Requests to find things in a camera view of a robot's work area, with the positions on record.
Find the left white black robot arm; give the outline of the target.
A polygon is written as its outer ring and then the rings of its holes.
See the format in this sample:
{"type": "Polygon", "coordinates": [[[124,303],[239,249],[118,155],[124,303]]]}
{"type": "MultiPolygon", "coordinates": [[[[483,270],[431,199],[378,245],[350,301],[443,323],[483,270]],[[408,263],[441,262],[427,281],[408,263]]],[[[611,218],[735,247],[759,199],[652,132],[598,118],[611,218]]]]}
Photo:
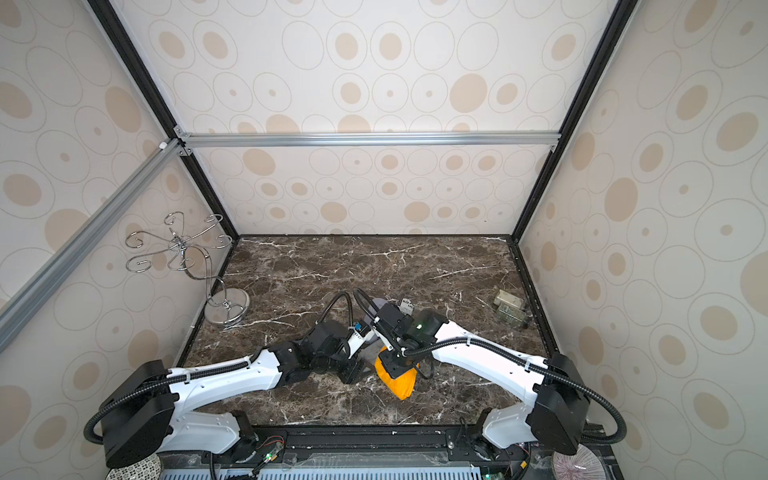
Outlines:
{"type": "Polygon", "coordinates": [[[359,381],[366,366],[358,353],[373,334],[380,305],[360,289],[334,298],[347,303],[347,325],[328,320],[325,309],[305,336],[239,359],[192,368],[144,363],[86,422],[84,439],[103,448],[110,469],[162,451],[252,451],[255,435],[246,415],[205,414],[203,407],[303,382],[313,374],[335,374],[347,384],[359,381]]]}

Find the orange cleaning cloth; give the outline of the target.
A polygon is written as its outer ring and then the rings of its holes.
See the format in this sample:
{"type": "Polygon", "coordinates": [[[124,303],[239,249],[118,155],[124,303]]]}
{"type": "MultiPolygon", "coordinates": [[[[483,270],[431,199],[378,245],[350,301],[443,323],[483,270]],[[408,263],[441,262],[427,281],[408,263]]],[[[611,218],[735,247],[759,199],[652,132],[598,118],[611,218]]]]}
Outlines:
{"type": "Polygon", "coordinates": [[[411,360],[381,347],[374,368],[379,379],[398,399],[405,400],[412,395],[418,371],[411,360]]]}

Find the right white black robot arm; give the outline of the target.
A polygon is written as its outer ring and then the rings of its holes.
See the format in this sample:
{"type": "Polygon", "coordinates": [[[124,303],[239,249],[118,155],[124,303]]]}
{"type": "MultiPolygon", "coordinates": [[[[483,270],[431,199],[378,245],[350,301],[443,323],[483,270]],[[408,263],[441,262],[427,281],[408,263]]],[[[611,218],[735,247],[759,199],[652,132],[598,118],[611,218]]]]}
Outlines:
{"type": "Polygon", "coordinates": [[[397,398],[412,394],[421,365],[433,359],[517,398],[517,404],[492,408],[480,421],[481,438],[495,448],[537,441],[573,455],[582,444],[613,445],[626,438],[622,414],[583,384],[567,356],[524,354],[483,339],[434,310],[412,311],[404,304],[375,300],[361,289],[353,296],[367,317],[365,332],[383,343],[376,371],[397,398]]]}

